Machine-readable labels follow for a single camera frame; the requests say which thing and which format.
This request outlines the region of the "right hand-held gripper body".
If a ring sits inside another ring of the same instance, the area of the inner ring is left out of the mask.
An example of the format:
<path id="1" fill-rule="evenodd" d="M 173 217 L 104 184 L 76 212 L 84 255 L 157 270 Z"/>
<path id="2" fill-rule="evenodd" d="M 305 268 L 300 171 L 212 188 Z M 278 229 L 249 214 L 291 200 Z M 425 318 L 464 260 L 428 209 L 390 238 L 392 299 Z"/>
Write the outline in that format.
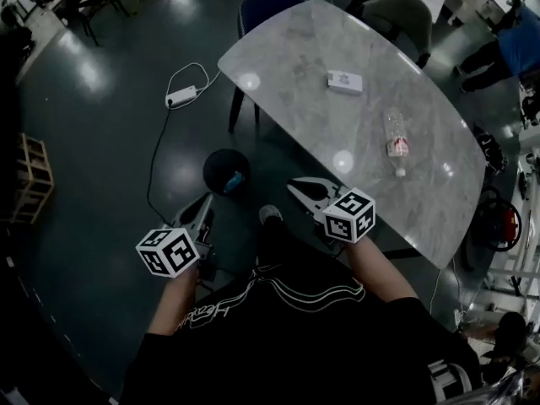
<path id="1" fill-rule="evenodd" d="M 355 244 L 375 227 L 375 200 L 353 188 L 322 210 L 325 236 Z"/>

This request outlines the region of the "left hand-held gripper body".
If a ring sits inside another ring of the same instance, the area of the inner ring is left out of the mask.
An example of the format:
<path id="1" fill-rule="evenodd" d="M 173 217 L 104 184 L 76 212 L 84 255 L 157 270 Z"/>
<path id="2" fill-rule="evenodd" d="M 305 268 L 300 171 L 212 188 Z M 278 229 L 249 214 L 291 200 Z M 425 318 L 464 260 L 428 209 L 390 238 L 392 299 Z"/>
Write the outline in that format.
<path id="1" fill-rule="evenodd" d="M 197 265 L 201 280 L 214 280 L 216 264 L 215 251 L 209 243 L 211 229 L 211 219 L 189 224 L 176 220 L 173 226 L 150 230 L 135 249 L 154 276 L 177 278 L 192 265 Z"/>

